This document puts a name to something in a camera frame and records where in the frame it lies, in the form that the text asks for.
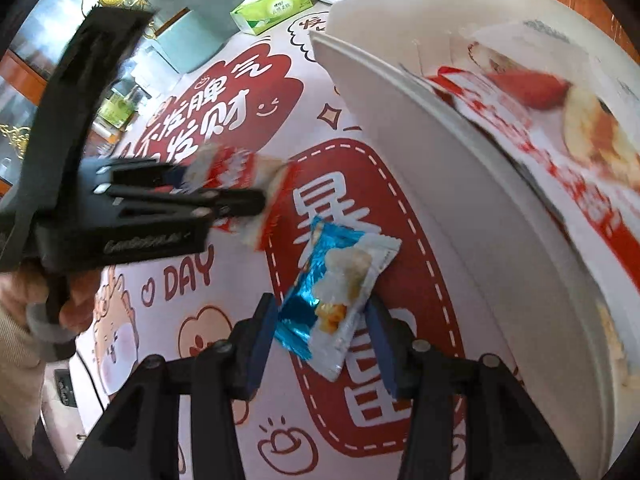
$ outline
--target finger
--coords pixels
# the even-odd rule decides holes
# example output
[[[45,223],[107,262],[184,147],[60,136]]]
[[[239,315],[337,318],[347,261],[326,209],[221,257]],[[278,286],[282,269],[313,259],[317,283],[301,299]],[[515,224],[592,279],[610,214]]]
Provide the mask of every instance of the finger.
[[[75,332],[76,334],[81,334],[82,332],[86,332],[87,330],[89,330],[92,320],[93,318],[89,317],[83,323],[79,323],[71,327],[69,330],[71,330],[72,332]]]
[[[73,330],[77,326],[84,326],[86,321],[94,314],[94,298],[90,297],[81,304],[75,304],[73,300],[67,301],[60,310],[60,325]]]
[[[88,270],[69,277],[69,295],[76,305],[94,298],[100,287],[101,270]]]
[[[17,303],[44,303],[49,295],[47,281],[33,262],[23,262],[16,272],[3,274],[4,290]]]
[[[0,275],[0,304],[18,325],[27,327],[26,305],[16,299],[11,287],[11,277],[6,274]]]

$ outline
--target beige sleeve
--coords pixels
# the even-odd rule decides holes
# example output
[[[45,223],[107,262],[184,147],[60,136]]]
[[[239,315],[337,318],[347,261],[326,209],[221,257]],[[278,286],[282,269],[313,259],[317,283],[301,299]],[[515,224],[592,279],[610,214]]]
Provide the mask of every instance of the beige sleeve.
[[[40,416],[44,367],[33,337],[0,306],[0,418],[27,458]]]

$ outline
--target tissue box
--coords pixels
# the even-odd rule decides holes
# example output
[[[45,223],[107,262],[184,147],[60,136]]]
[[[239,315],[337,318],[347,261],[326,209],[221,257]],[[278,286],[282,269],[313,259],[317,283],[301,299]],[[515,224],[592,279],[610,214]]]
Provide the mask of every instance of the tissue box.
[[[311,0],[245,0],[231,17],[242,32],[256,36],[311,6]]]

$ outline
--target snack packet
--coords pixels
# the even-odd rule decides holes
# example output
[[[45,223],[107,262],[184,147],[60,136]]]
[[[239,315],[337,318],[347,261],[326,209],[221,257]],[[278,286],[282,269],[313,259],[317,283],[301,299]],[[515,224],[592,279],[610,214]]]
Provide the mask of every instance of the snack packet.
[[[532,186],[599,286],[630,370],[640,369],[640,153],[607,101],[531,70],[408,76],[448,94]]]
[[[275,337],[335,381],[373,286],[401,241],[318,217],[311,233],[311,256],[280,307]]]
[[[278,204],[290,191],[296,168],[294,162],[212,142],[200,147],[182,175],[180,188],[187,192],[201,188],[263,190],[266,206],[260,215],[223,218],[214,223],[214,227],[238,234],[243,243],[261,251],[280,217]]]
[[[606,104],[625,136],[640,151],[640,94],[635,65],[625,67],[620,59],[612,63],[599,59],[540,20],[497,23],[462,34],[464,38],[453,35],[450,41],[452,66],[470,72],[479,68],[485,75],[533,70],[591,91]]]

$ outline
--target white plate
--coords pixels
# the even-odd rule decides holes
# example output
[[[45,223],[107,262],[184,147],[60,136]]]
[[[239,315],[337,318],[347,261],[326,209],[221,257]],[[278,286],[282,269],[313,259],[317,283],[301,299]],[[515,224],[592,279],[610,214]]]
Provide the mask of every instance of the white plate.
[[[542,20],[559,30],[640,95],[640,66],[557,0],[343,0],[332,7],[326,33],[414,73],[420,73],[419,50],[427,74],[450,64],[449,33],[518,20]]]
[[[609,351],[593,282],[545,207],[474,127],[398,69],[328,35],[313,33],[312,43],[466,263],[578,473],[601,478],[614,434]]]

